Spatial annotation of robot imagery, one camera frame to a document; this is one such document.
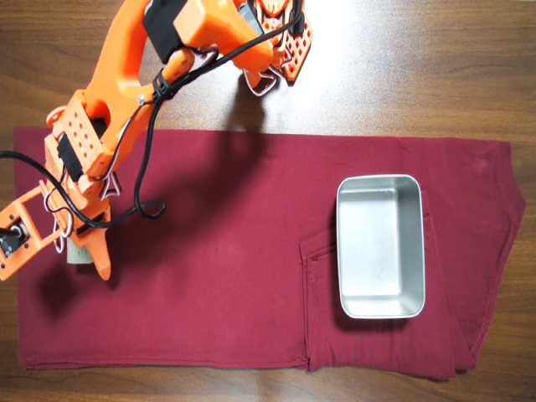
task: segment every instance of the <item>black wire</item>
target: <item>black wire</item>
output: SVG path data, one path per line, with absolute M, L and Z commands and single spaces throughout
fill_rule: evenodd
M 67 192 L 62 187 L 61 183 L 58 181 L 57 178 L 54 177 L 54 175 L 49 172 L 43 165 L 41 165 L 39 162 L 35 161 L 28 155 L 24 155 L 20 152 L 15 151 L 0 151 L 0 159 L 14 159 L 20 162 L 24 162 L 27 165 L 31 166 L 41 174 L 43 174 L 53 185 L 56 187 L 56 190 L 59 192 L 59 195 L 64 199 L 67 206 L 70 208 L 70 210 L 73 212 L 73 214 L 76 215 L 78 219 L 80 219 L 84 224 L 87 224 L 88 226 L 95 228 L 95 229 L 109 229 L 117 224 L 121 223 L 123 220 L 128 218 L 130 215 L 134 214 L 136 212 L 136 208 L 132 207 L 131 209 L 128 209 L 125 213 L 121 214 L 117 218 L 113 219 L 110 222 L 97 222 L 94 221 L 87 216 L 85 216 L 73 203 L 72 199 L 70 199 L 70 196 L 67 194 Z M 143 208 L 148 208 L 154 205 L 154 203 L 148 202 L 142 204 Z
M 140 110 L 142 109 L 144 105 L 138 106 L 137 109 L 134 111 L 134 113 L 132 113 L 131 118 L 128 119 L 125 129 L 123 130 L 123 134 L 121 138 L 119 139 L 119 141 L 117 142 L 116 149 L 114 150 L 114 153 L 111 156 L 110 164 L 108 165 L 108 168 L 106 169 L 106 173 L 103 176 L 96 178 L 97 181 L 104 180 L 110 174 L 110 170 L 116 165 L 117 154 L 119 153 L 119 148 L 121 148 L 121 143 L 123 142 L 123 139 L 126 137 L 126 132 L 128 131 L 129 127 L 131 126 L 131 123 L 134 121 L 137 114 L 140 112 Z
M 224 65 L 225 63 L 231 61 L 235 57 L 241 55 L 246 50 L 249 50 L 249 49 L 253 48 L 254 46 L 256 46 L 257 44 L 262 44 L 266 40 L 272 39 L 275 36 L 277 36 L 279 34 L 282 34 L 283 32 L 287 31 L 287 29 L 289 29 L 289 28 L 293 27 L 294 25 L 296 25 L 297 23 L 299 23 L 300 18 L 302 17 L 301 16 L 302 15 L 302 6 L 301 6 L 302 5 L 302 0 L 296 0 L 294 2 L 294 4 L 296 4 L 296 8 L 299 11 L 296 12 L 296 15 L 294 16 L 294 18 L 291 21 L 289 21 L 285 25 L 279 27 L 275 31 L 271 31 L 269 33 L 264 33 L 261 36 L 258 36 L 257 38 L 252 39 L 247 44 L 243 44 L 243 45 L 239 46 L 238 48 L 236 48 L 232 52 L 228 53 L 227 55 L 225 55 L 223 57 L 220 57 L 219 59 L 217 59 L 216 61 L 214 61 L 211 64 L 205 65 L 205 66 L 203 66 L 203 67 L 201 67 L 201 68 L 199 68 L 199 69 L 197 69 L 195 71 L 189 72 L 183 78 L 175 81 L 171 85 L 172 92 L 176 93 L 182 87 L 184 87 L 185 85 L 190 84 L 192 81 L 196 80 L 201 75 L 205 75 L 205 74 L 209 73 L 210 71 L 212 71 L 214 69 L 217 69 L 218 67 L 220 67 L 220 66 Z
M 170 85 L 168 94 L 164 94 L 163 96 L 160 96 L 159 98 L 157 98 L 154 101 L 154 109 L 152 110 L 151 119 L 150 119 L 149 124 L 147 126 L 147 138 L 146 138 L 146 141 L 145 141 L 145 151 L 143 153 L 143 159 L 142 159 L 142 162 L 140 164 L 140 170 L 138 171 L 137 179 L 136 179 L 136 186 L 134 188 L 134 205 L 135 205 L 136 211 L 141 216 L 143 216 L 146 219 L 157 219 L 164 213 L 164 211 L 166 209 L 166 204 L 164 202 L 162 202 L 162 201 L 151 201 L 152 205 L 158 204 L 160 206 L 160 208 L 159 208 L 159 210 L 157 212 L 149 214 L 148 212 L 146 212 L 144 210 L 144 208 L 143 208 L 143 206 L 142 206 L 142 204 L 140 202 L 140 191 L 141 191 L 141 188 L 142 188 L 143 179 L 145 177 L 145 172 L 147 171 L 147 165 L 149 163 L 149 158 L 151 156 L 152 138 L 153 138 L 154 126 L 155 126 L 155 123 L 156 123 L 156 120 L 157 120 L 158 112 L 160 111 L 160 108 L 162 107 L 163 102 L 167 98 L 171 99 L 181 88 L 183 88 L 185 85 L 188 85 L 191 82 L 195 81 L 201 75 L 205 75 L 205 74 L 209 73 L 210 71 L 217 69 L 221 65 L 231 61 L 232 59 L 234 59 L 238 55 L 244 53 L 246 50 L 249 50 L 249 49 L 253 48 L 257 44 L 262 44 L 266 40 L 271 39 L 271 38 L 273 38 L 273 37 L 285 32 L 287 29 L 291 28 L 293 25 L 298 23 L 300 21 L 301 15 L 302 15 L 302 6 L 301 6 L 302 5 L 302 0 L 294 0 L 294 5 L 296 5 L 296 9 L 298 11 L 296 12 L 295 17 L 291 21 L 289 21 L 288 23 L 286 23 L 282 27 L 276 29 L 275 31 L 272 31 L 270 33 L 265 33 L 265 34 L 255 38 L 255 39 L 251 40 L 247 44 L 243 44 L 243 45 L 239 46 L 238 48 L 236 48 L 232 52 L 230 52 L 227 55 L 215 60 L 214 62 L 212 62 L 210 64 L 207 64 L 207 65 L 204 65 L 204 66 L 198 68 L 197 70 L 186 74 L 185 76 L 183 76 L 182 78 L 180 78 L 179 80 L 175 81 L 174 83 L 172 83 Z
M 298 10 L 301 11 L 301 9 L 302 9 L 302 6 L 301 6 L 302 5 L 302 0 L 296 0 L 295 4 L 296 3 L 297 3 Z M 61 195 L 61 197 L 64 199 L 65 203 L 70 208 L 72 213 L 74 215 L 76 215 L 76 217 L 78 219 L 80 219 L 84 224 L 87 224 L 91 228 L 94 228 L 94 229 L 109 229 L 109 228 L 112 228 L 112 227 L 118 225 L 119 223 L 123 222 L 126 218 L 128 218 L 129 216 L 131 216 L 134 213 L 139 213 L 142 217 L 144 217 L 146 219 L 156 219 L 156 218 L 160 217 L 163 214 L 163 212 L 164 212 L 164 210 L 166 208 L 165 204 L 162 201 L 148 201 L 148 202 L 145 202 L 145 203 L 141 203 L 140 202 L 140 191 L 141 191 L 143 179 L 145 177 L 145 173 L 146 173 L 146 170 L 147 170 L 147 165 L 149 163 L 149 158 L 151 156 L 152 138 L 153 138 L 153 133 L 154 133 L 154 126 L 155 126 L 155 123 L 156 123 L 156 120 L 157 120 L 158 112 L 160 111 L 160 108 L 162 107 L 163 102 L 166 99 L 172 98 L 174 96 L 174 94 L 177 93 L 178 90 L 183 88 L 185 85 L 190 84 L 191 82 L 193 82 L 194 80 L 199 78 L 201 75 L 205 75 L 205 74 L 209 73 L 210 71 L 217 69 L 221 65 L 231 61 L 235 57 L 237 57 L 240 54 L 244 53 L 246 50 L 249 50 L 249 49 L 253 48 L 257 44 L 261 44 L 261 43 L 265 42 L 266 40 L 271 39 L 271 38 L 273 38 L 273 37 L 285 32 L 287 29 L 289 29 L 290 27 L 292 27 L 293 25 L 298 23 L 299 20 L 300 20 L 300 17 L 301 17 L 301 13 L 296 12 L 295 17 L 289 23 L 286 23 L 285 25 L 283 25 L 282 27 L 276 29 L 275 31 L 272 31 L 270 33 L 265 33 L 265 34 L 255 38 L 255 39 L 252 39 L 247 44 L 243 44 L 243 45 L 239 46 L 238 48 L 236 48 L 235 50 L 233 50 L 229 54 L 227 54 L 227 55 L 215 60 L 213 63 L 207 64 L 205 66 L 200 67 L 199 69 L 197 69 L 195 71 L 189 72 L 188 74 L 183 76 L 181 79 L 175 81 L 173 84 L 170 85 L 169 93 L 167 93 L 164 96 L 160 96 L 160 97 L 158 97 L 157 99 L 154 100 L 154 108 L 152 110 L 149 125 L 147 127 L 147 139 L 146 139 L 146 143 L 145 143 L 145 151 L 143 153 L 142 162 L 140 164 L 140 169 L 139 169 L 138 174 L 137 174 L 136 185 L 135 185 L 135 188 L 134 188 L 134 204 L 135 205 L 134 205 L 134 207 L 128 209 L 126 212 L 124 212 L 123 214 L 119 215 L 117 218 L 113 219 L 110 222 L 97 222 L 97 221 L 94 221 L 94 220 L 88 218 L 87 216 L 85 216 L 76 207 L 75 203 L 72 201 L 70 196 L 67 194 L 67 192 L 62 187 L 61 182 L 59 182 L 54 177 L 54 175 L 52 173 L 50 173 L 43 165 L 41 165 L 39 162 L 35 161 L 31 157 L 29 157 L 27 155 L 24 155 L 24 154 L 22 154 L 20 152 L 15 152 L 15 151 L 0 151 L 0 159 L 19 160 L 20 162 L 26 163 L 27 165 L 31 166 L 32 168 L 34 168 L 35 170 L 37 170 L 38 172 L 43 174 L 54 185 L 55 189 L 59 192 L 59 195 Z M 118 142 L 116 150 L 114 151 L 113 158 L 116 156 L 116 153 L 119 152 L 118 150 L 119 150 L 119 146 L 121 145 L 122 138 L 125 137 L 126 131 L 128 130 L 128 128 L 129 128 L 129 126 L 131 124 L 131 121 L 136 117 L 136 114 L 139 112 L 141 107 L 142 106 L 138 107 L 138 109 L 134 112 L 134 114 L 132 115 L 131 119 L 127 123 L 127 125 L 125 127 L 125 131 L 123 132 L 123 136 L 121 137 L 121 140 Z M 152 213 L 152 214 L 149 214 L 149 213 L 146 212 L 146 209 L 154 207 L 154 206 L 159 207 L 157 212 Z

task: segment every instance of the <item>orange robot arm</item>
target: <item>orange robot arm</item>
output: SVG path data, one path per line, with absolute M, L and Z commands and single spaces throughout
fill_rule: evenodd
M 116 185 L 115 170 L 147 128 L 155 103 L 163 101 L 159 85 L 172 84 L 192 69 L 190 49 L 215 46 L 225 55 L 260 35 L 239 14 L 237 7 L 249 7 L 245 3 L 126 0 L 122 4 L 90 84 L 47 117 L 51 128 L 44 140 L 47 180 L 0 212 L 1 280 L 52 243 L 62 250 L 68 237 L 88 250 L 102 279 L 110 277 L 105 234 L 113 223 L 107 195 Z M 147 37 L 164 67 L 153 83 L 141 85 L 138 75 Z M 274 62 L 273 46 L 261 42 L 233 61 L 252 74 L 260 73 Z M 39 196 L 56 222 L 47 237 L 37 231 L 25 207 Z

